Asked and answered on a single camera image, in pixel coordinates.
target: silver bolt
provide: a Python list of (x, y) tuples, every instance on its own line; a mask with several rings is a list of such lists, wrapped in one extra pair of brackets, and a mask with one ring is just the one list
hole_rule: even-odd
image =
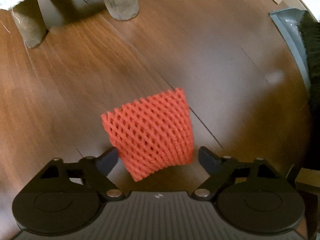
[(107, 191), (108, 197), (120, 197), (122, 195), (122, 191), (119, 189), (110, 189)]
[(198, 197), (207, 197), (210, 195), (210, 191), (205, 188), (198, 188), (195, 190), (195, 195)]

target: gray ribbed panel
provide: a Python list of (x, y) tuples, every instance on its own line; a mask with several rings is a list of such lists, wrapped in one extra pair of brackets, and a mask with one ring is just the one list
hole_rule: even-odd
[(21, 232), (15, 240), (303, 240), (292, 231), (280, 236), (255, 236), (223, 221), (209, 202), (187, 192), (132, 192), (108, 203), (86, 228), (65, 236), (35, 236)]

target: wooden floor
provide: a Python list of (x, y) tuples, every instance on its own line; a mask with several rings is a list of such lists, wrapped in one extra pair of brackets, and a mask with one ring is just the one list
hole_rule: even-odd
[[(102, 113), (171, 87), (186, 92), (196, 150), (263, 157), (283, 174), (303, 160), (308, 96), (268, 16), (286, 4), (138, 1), (138, 16), (119, 22), (101, 0), (39, 0), (50, 31), (36, 49), (0, 11), (0, 240), (19, 230), (14, 196), (51, 158), (100, 155)], [(193, 190), (207, 176), (195, 162), (134, 183), (119, 163), (109, 178), (124, 191)]]

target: orange mesh netting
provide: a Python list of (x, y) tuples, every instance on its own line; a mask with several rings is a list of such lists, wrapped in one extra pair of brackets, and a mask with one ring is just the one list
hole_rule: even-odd
[(101, 117), (135, 181), (165, 167), (192, 162), (193, 134), (182, 89), (141, 98)]

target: gray dustpan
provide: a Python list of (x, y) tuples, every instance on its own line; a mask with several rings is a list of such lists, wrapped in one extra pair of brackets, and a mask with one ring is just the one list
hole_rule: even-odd
[(309, 91), (310, 79), (308, 74), (307, 55), (298, 29), (298, 24), (305, 12), (306, 10), (287, 8), (271, 12), (269, 15), (287, 43), (298, 65), (307, 91)]

